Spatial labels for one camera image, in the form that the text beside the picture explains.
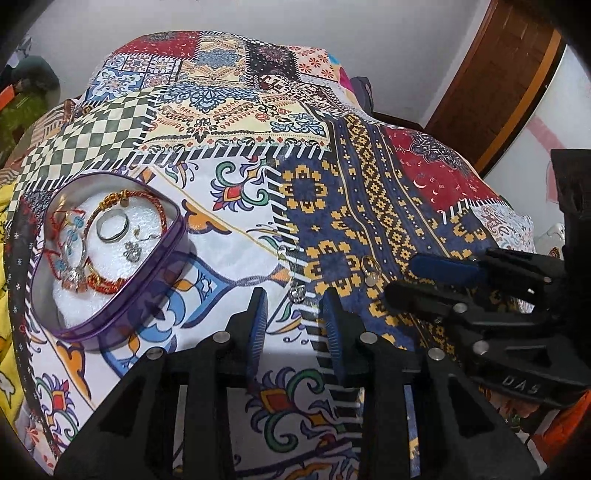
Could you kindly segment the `silver pendant charm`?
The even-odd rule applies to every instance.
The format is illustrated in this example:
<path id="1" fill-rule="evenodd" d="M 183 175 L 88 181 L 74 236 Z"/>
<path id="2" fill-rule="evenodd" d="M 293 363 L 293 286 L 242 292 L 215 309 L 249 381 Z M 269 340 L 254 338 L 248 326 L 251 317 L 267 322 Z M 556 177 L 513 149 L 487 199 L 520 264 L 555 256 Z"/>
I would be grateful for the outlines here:
<path id="1" fill-rule="evenodd" d="M 138 242 L 128 241 L 124 244 L 123 257 L 129 263 L 138 263 L 142 254 L 142 247 Z"/>

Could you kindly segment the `small silver earring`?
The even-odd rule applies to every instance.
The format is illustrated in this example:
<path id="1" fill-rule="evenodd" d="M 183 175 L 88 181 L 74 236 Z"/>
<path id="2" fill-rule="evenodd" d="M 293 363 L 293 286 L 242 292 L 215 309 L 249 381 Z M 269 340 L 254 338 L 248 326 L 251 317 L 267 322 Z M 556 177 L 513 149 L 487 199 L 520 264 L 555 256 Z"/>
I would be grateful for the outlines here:
<path id="1" fill-rule="evenodd" d="M 294 283 L 290 286 L 288 298 L 290 298 L 290 301 L 295 304 L 303 303 L 305 298 L 307 298 L 307 288 L 305 288 L 304 284 Z"/>

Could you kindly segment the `round silver earring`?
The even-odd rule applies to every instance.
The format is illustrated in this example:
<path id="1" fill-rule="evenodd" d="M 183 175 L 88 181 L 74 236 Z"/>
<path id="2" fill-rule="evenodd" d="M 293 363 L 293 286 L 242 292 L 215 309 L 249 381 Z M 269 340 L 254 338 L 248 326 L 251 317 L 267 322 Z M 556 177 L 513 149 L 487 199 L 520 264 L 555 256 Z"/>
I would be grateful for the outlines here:
<path id="1" fill-rule="evenodd" d="M 370 255 L 363 256 L 361 259 L 361 269 L 363 272 L 363 281 L 365 281 L 367 287 L 376 287 L 382 278 L 381 267 L 377 263 L 377 260 Z"/>

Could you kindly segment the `colourful patchwork bedspread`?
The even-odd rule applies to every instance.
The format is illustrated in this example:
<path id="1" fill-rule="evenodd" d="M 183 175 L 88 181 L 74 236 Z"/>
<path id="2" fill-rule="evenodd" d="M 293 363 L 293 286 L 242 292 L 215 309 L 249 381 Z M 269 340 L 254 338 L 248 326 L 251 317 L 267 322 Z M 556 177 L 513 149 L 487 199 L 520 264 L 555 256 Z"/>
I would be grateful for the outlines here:
<path id="1" fill-rule="evenodd" d="M 188 259 L 122 343 L 88 349 L 32 317 L 33 270 L 56 191 L 93 172 L 159 182 L 179 203 Z M 148 350 L 181 353 L 266 290 L 263 360 L 229 394 L 231 445 L 249 479 L 355 479 L 363 396 L 332 380 L 318 302 L 335 288 L 367 327 L 410 350 L 418 321 L 390 313 L 384 286 L 419 252 L 466 259 L 531 252 L 533 222 L 455 150 L 363 112 L 325 50 L 221 32 L 139 37 L 110 54 L 80 101 L 35 125 L 14 184 L 4 262 L 24 398 L 13 432 L 45 473 Z M 373 256 L 382 278 L 363 281 Z M 295 304 L 290 286 L 304 284 Z"/>

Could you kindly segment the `purple heart-shaped tin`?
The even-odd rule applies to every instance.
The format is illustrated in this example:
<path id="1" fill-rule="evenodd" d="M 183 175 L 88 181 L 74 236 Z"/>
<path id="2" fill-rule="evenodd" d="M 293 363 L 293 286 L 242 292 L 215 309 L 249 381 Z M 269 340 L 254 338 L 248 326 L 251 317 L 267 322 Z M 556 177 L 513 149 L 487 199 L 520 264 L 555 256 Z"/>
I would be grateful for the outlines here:
<path id="1" fill-rule="evenodd" d="M 179 203 L 157 181 L 80 175 L 56 191 L 44 220 L 32 317 L 56 339 L 88 349 L 118 345 L 145 323 L 188 259 Z M 138 263 L 123 257 L 128 241 L 142 247 Z"/>

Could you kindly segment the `wooden door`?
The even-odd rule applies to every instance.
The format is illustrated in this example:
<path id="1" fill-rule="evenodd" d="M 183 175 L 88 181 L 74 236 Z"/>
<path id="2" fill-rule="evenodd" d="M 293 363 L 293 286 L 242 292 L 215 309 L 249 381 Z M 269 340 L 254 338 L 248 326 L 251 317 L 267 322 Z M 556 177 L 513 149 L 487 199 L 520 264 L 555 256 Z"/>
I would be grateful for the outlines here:
<path id="1" fill-rule="evenodd" d="M 486 175 L 539 105 L 565 47 L 540 1 L 491 1 L 426 131 Z"/>

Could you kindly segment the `yellow duck towel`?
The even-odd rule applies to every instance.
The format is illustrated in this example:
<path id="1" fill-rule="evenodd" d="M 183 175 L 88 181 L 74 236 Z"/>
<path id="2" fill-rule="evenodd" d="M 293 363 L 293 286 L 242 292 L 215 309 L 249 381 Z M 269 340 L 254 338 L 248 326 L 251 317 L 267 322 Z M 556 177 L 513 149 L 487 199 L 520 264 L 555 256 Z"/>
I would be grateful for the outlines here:
<path id="1" fill-rule="evenodd" d="M 1 186 L 1 252 L 0 252 L 0 405 L 9 425 L 14 426 L 18 417 L 24 393 L 17 371 L 13 347 L 12 327 L 8 308 L 8 280 L 4 262 L 4 247 L 7 240 L 8 207 L 13 195 L 14 184 Z"/>

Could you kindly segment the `green patterned box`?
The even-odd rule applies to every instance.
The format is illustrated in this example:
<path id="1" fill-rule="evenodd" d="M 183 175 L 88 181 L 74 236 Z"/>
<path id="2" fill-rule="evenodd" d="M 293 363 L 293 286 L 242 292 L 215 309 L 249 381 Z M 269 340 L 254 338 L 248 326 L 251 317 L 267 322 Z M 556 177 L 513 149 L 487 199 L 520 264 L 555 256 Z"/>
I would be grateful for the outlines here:
<path id="1" fill-rule="evenodd" d="M 48 111 L 44 96 L 19 93 L 1 110 L 1 164 L 4 164 L 25 131 Z"/>

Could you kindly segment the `pile of clothes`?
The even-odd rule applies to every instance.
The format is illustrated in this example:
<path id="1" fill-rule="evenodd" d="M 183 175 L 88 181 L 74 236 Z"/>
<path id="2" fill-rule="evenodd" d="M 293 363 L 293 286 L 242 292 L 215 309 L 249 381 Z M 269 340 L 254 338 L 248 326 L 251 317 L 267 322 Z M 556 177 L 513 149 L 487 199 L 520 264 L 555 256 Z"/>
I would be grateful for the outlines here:
<path id="1" fill-rule="evenodd" d="M 57 105 L 61 87 L 54 70 L 41 56 L 31 53 L 32 38 L 26 36 L 1 70 L 1 91 L 11 86 L 14 93 L 40 93 L 49 108 Z"/>

